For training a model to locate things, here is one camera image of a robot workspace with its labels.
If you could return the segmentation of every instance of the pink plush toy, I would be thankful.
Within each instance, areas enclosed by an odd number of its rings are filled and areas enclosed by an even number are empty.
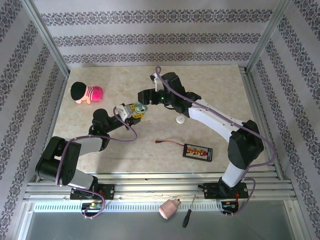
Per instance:
[[[83,82],[76,81],[71,86],[71,98],[77,104],[85,101],[90,104],[91,101],[99,102],[104,95],[104,91],[99,86],[86,86]]]

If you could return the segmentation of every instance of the white cap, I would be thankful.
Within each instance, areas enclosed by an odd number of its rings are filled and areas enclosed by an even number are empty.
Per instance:
[[[183,124],[185,121],[186,121],[186,118],[185,118],[185,116],[183,116],[183,115],[179,115],[179,116],[177,116],[176,117],[176,122],[178,123],[178,124]]]

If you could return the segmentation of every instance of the striped wall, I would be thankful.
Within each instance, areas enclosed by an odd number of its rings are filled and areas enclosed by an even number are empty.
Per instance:
[[[34,0],[72,67],[244,67],[278,0]]]
[[[64,77],[19,0],[0,0],[0,240],[11,239]]]
[[[320,239],[320,1],[294,0],[252,78],[282,170]]]

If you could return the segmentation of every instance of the black hat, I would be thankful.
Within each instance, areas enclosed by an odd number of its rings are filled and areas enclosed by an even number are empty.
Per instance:
[[[87,86],[83,82],[76,81],[71,86],[71,98],[75,101],[82,99],[86,93]]]

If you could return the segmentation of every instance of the marble tabletop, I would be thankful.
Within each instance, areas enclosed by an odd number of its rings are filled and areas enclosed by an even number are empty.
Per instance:
[[[154,66],[72,68],[53,135],[74,138],[88,134],[96,109],[106,109],[112,116],[115,105],[136,102],[138,92],[155,87],[149,78],[154,72]],[[253,120],[237,65],[164,66],[162,74],[167,72],[175,72],[187,92],[195,92],[221,112],[244,122]],[[102,87],[103,100],[77,104],[68,92],[77,81]],[[185,123],[178,124],[178,115],[163,105],[149,105],[141,122],[133,126],[138,134],[135,142],[110,141],[104,151],[81,156],[77,168],[86,173],[224,172],[229,164],[228,143],[196,120],[187,118]],[[134,134],[121,127],[112,131],[110,136],[129,140]],[[182,157],[182,146],[155,143],[155,140],[174,140],[213,148],[212,162]],[[254,163],[265,161],[261,154]],[[257,167],[253,171],[267,171],[267,167]]]

